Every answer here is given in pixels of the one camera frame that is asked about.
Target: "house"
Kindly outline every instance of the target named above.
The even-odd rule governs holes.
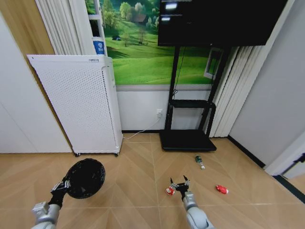
[[[148,17],[146,14],[138,13],[134,15],[132,21],[135,23],[146,25],[146,23],[148,22]]]
[[[121,37],[119,35],[112,36],[113,41],[121,41]]]

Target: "television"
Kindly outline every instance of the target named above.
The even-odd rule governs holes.
[[[161,0],[159,46],[265,45],[287,0]]]

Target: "perforated panel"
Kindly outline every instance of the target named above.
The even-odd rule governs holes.
[[[43,87],[75,152],[117,152],[103,62],[35,62]]]

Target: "wall outlet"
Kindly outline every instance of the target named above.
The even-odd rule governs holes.
[[[157,109],[157,118],[161,118],[163,109]]]

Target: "tv stand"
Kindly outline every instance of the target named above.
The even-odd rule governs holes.
[[[169,91],[165,128],[160,131],[162,148],[171,151],[214,151],[216,147],[209,139],[212,123],[216,111],[213,99],[228,60],[231,47],[225,47],[222,54],[215,80],[212,84],[208,100],[175,100],[173,99],[177,65],[179,60],[180,46],[175,46],[171,86]],[[198,129],[195,130],[172,130],[173,108],[203,108],[202,118]],[[203,131],[208,114],[211,111],[206,133]]]

